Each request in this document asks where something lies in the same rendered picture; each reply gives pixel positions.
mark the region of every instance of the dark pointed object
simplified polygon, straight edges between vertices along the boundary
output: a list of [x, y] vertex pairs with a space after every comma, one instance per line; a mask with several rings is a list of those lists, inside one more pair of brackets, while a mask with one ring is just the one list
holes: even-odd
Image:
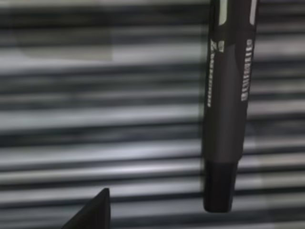
[[105, 188], [90, 200], [62, 229], [109, 229], [110, 192]]

